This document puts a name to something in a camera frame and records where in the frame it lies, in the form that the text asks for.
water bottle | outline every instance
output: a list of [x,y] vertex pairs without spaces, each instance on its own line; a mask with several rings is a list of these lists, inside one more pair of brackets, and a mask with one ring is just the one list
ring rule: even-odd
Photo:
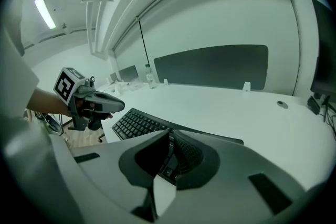
[[154,75],[152,72],[152,68],[150,67],[149,64],[146,65],[146,77],[147,77],[149,88],[153,89],[155,86],[155,81],[154,81]]

chair leg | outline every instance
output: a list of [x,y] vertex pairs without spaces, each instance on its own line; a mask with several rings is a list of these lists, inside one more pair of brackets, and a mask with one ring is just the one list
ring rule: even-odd
[[101,143],[103,142],[102,138],[105,136],[105,134],[103,133],[100,137],[98,137],[98,142]]

fluorescent light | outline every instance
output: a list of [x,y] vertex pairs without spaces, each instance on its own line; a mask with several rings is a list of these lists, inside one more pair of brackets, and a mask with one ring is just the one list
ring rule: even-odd
[[38,9],[38,11],[40,12],[43,20],[46,22],[46,24],[48,25],[48,27],[50,29],[53,29],[56,27],[54,21],[52,20],[49,11],[47,9],[46,3],[44,2],[44,0],[35,0],[35,5]]

keyboard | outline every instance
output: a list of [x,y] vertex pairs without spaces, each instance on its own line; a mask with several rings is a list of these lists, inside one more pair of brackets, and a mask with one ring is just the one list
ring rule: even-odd
[[162,167],[160,168],[158,175],[173,185],[176,185],[176,180],[181,174],[178,161],[174,155],[174,130],[185,130],[194,133],[201,133],[204,135],[214,136],[216,138],[238,143],[241,145],[244,144],[243,140],[240,139],[209,134],[191,128],[187,128],[169,121],[165,121],[155,116],[146,114],[134,108],[130,109],[130,111],[128,111],[112,127],[112,129],[114,130],[116,135],[122,140],[134,138],[140,135],[146,135],[148,133],[159,130],[161,131],[168,130],[170,134],[169,153]]

white desk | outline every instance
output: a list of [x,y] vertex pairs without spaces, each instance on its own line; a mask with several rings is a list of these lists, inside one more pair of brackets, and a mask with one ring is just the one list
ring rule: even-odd
[[[98,89],[113,95],[108,86]],[[131,108],[203,132],[239,138],[292,175],[304,189],[324,181],[336,159],[336,142],[322,116],[299,98],[240,90],[148,85],[116,95],[125,109],[102,121],[109,143],[120,139],[112,126]],[[277,101],[288,104],[288,109]]]

